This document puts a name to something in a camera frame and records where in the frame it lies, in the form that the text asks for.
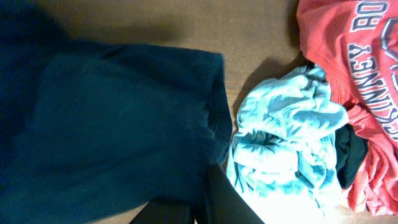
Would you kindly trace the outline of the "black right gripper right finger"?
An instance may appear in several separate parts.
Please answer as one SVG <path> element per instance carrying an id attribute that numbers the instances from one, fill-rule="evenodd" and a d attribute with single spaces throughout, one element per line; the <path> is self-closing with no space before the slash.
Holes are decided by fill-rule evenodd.
<path id="1" fill-rule="evenodd" d="M 194 209 L 199 224 L 264 224 L 237 194 L 222 168 L 208 169 L 202 204 Z"/>

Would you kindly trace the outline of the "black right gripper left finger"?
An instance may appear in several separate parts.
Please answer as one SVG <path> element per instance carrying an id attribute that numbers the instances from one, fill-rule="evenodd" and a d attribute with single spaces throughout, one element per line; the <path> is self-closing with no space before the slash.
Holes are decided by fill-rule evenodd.
<path id="1" fill-rule="evenodd" d="M 194 224 L 192 208 L 170 200 L 150 201 L 129 224 Z"/>

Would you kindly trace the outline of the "navy blue shorts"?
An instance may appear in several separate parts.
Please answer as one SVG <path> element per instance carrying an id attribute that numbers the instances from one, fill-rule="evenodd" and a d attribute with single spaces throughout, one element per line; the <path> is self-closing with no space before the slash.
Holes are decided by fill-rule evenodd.
<path id="1" fill-rule="evenodd" d="M 199 205 L 231 132 L 221 54 L 71 40 L 36 4 L 1 2 L 2 224 Z"/>

